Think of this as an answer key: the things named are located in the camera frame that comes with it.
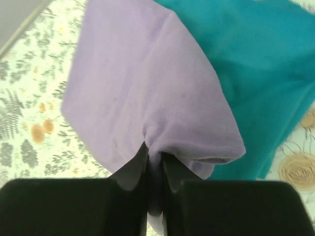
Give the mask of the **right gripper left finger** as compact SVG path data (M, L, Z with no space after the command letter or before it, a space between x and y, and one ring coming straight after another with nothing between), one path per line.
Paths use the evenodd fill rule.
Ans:
M0 190L3 236L144 236L148 149L108 178L14 179Z

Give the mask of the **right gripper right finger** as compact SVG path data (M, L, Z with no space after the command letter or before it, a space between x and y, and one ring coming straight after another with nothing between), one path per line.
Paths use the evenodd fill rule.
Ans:
M162 155L167 236L305 236L308 215L296 190L280 181L202 180Z

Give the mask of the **purple t shirt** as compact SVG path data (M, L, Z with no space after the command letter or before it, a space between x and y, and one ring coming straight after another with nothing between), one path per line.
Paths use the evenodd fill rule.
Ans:
M219 79L177 14L153 0L90 0L62 114L114 173L149 154L152 228L163 233L161 155L201 179L246 150Z

